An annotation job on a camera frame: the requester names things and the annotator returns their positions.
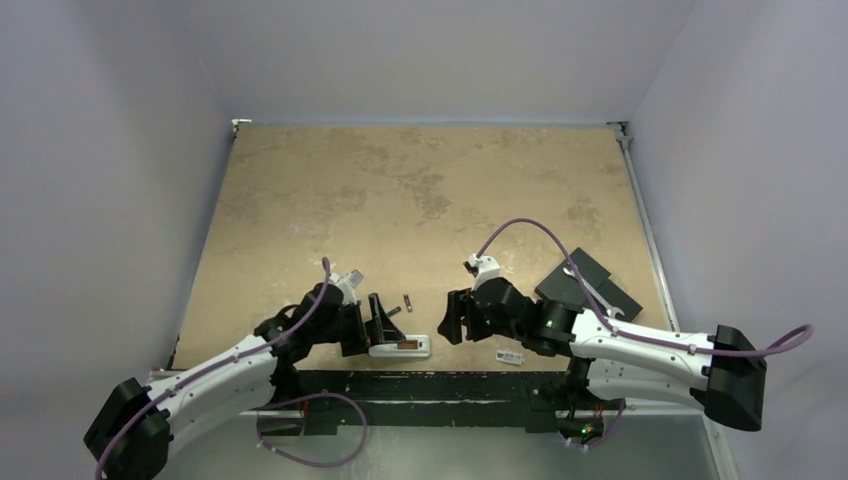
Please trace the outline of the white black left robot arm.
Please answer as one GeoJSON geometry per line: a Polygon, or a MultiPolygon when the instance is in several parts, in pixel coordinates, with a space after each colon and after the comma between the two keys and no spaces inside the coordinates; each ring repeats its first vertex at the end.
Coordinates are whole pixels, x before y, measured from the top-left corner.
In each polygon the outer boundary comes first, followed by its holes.
{"type": "Polygon", "coordinates": [[[338,343],[343,356],[405,341],[378,295],[371,319],[332,284],[317,284],[302,300],[257,326],[234,347],[172,377],[143,386],[116,386],[84,436],[98,479],[152,479],[188,443],[251,410],[307,408],[318,399],[349,397],[300,384],[294,365],[317,344],[338,343]]]}

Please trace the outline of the white battery cover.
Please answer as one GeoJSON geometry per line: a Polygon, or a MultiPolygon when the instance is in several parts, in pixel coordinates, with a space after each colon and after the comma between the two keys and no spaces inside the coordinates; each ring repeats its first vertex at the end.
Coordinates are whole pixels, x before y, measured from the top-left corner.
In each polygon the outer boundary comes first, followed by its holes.
{"type": "Polygon", "coordinates": [[[495,354],[495,359],[498,362],[508,365],[522,366],[524,364],[523,354],[506,350],[498,350],[495,354]]]}

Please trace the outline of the white remote control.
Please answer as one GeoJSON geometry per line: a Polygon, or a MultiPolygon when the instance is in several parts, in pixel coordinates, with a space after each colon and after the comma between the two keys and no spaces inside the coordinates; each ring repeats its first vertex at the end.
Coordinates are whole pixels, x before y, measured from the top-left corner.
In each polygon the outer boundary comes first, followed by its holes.
{"type": "Polygon", "coordinates": [[[372,358],[426,359],[432,354],[427,335],[407,335],[404,340],[373,345],[368,349],[372,358]]]}

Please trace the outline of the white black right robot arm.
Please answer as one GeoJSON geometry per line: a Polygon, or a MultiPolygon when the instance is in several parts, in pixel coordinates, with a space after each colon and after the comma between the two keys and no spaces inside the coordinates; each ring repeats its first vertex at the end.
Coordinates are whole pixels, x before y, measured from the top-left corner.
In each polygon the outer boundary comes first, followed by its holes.
{"type": "Polygon", "coordinates": [[[734,327],[707,334],[602,323],[591,311],[533,300],[494,278],[449,292],[437,331],[453,345],[500,335],[540,356],[570,358],[561,392],[576,407],[639,398],[699,409],[736,430],[762,427],[767,362],[734,327]]]}

